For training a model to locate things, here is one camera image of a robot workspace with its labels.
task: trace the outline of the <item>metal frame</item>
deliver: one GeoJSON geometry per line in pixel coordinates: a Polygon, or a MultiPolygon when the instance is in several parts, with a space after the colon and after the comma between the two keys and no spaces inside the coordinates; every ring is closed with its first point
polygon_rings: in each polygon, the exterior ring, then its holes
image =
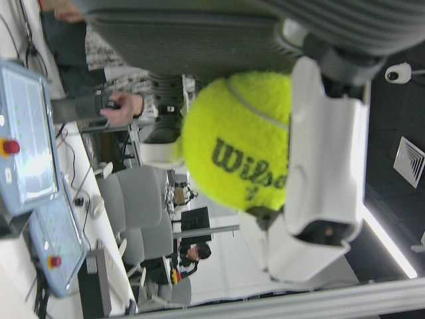
{"type": "Polygon", "coordinates": [[[143,319],[364,318],[425,307],[425,278],[135,315],[143,319]]]}

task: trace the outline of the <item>yellow tennis ball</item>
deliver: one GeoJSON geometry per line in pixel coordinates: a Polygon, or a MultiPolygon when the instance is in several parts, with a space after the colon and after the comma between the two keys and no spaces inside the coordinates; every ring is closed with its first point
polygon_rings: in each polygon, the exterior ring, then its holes
{"type": "Polygon", "coordinates": [[[202,89],[183,122],[183,156],[199,190],[247,211],[278,210],[288,174],[291,78],[246,72],[202,89]]]}

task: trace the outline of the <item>red emergency stop button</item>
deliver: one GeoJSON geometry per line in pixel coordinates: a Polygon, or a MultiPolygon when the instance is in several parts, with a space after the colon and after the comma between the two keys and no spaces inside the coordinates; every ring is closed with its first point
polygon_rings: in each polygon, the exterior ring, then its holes
{"type": "Polygon", "coordinates": [[[7,155],[18,154],[20,150],[21,147],[19,146],[19,143],[16,140],[5,141],[3,143],[3,151],[7,155]]]}
{"type": "Polygon", "coordinates": [[[50,269],[59,267],[62,264],[62,258],[60,256],[50,256],[48,258],[47,265],[50,269]]]}

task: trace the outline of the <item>human hand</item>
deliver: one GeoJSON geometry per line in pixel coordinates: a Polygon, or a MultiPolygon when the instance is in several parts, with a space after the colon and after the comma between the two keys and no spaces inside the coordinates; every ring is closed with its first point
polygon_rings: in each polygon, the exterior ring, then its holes
{"type": "Polygon", "coordinates": [[[84,16],[70,0],[56,0],[53,8],[54,17],[58,21],[67,23],[84,21],[84,16]]]}
{"type": "Polygon", "coordinates": [[[140,95],[116,91],[109,99],[120,106],[116,110],[111,108],[100,110],[101,115],[105,116],[111,125],[127,125],[133,120],[133,116],[139,116],[143,112],[143,98],[140,95]]]}

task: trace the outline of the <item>sleeve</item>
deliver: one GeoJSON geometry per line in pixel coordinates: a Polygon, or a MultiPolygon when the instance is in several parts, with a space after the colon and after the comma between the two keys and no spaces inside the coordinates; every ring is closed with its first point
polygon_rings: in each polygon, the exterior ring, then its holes
{"type": "Polygon", "coordinates": [[[183,258],[179,264],[181,278],[190,276],[198,269],[198,263],[195,261],[190,261],[187,258],[183,258]]]}

